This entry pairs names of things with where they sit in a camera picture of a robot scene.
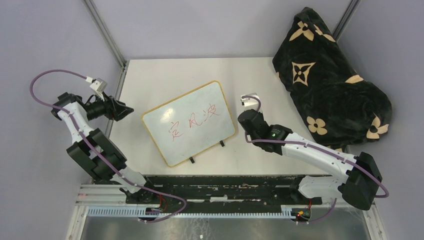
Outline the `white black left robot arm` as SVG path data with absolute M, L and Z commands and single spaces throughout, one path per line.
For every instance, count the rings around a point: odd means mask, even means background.
M 67 154 L 94 181 L 119 183 L 129 194 L 138 192 L 143 202 L 154 202 L 157 189 L 146 184 L 146 178 L 126 164 L 122 151 L 99 128 L 89 126 L 89 121 L 99 117 L 120 121 L 134 109 L 106 94 L 94 98 L 83 102 L 81 96 L 65 92 L 54 104 L 51 113 L 65 122 L 71 134 L 72 145 L 67 148 Z

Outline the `yellow framed whiteboard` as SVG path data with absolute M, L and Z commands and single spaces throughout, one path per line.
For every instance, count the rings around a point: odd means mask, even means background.
M 170 168 L 237 132 L 222 85 L 216 80 L 145 112 L 141 121 Z

